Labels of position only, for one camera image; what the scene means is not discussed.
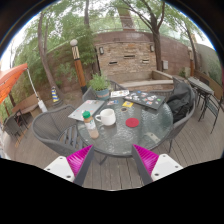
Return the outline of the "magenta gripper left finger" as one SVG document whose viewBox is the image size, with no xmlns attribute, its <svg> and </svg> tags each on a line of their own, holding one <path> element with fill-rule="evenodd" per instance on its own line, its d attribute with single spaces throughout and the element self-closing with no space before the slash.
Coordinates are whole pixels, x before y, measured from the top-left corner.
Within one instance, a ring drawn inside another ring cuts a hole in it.
<svg viewBox="0 0 224 224">
<path fill-rule="evenodd" d="M 67 157 L 67 162 L 75 176 L 74 183 L 82 186 L 94 156 L 94 147 L 89 145 Z"/>
</svg>

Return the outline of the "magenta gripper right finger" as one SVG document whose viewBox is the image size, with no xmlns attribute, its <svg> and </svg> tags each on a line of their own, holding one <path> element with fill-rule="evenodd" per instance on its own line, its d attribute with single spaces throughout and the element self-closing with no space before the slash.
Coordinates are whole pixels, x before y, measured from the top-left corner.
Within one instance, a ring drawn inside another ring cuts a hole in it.
<svg viewBox="0 0 224 224">
<path fill-rule="evenodd" d="M 132 146 L 132 156 L 136 162 L 143 184 L 147 185 L 152 183 L 153 180 L 151 178 L 151 174 L 159 156 L 156 153 L 136 144 Z"/>
</svg>

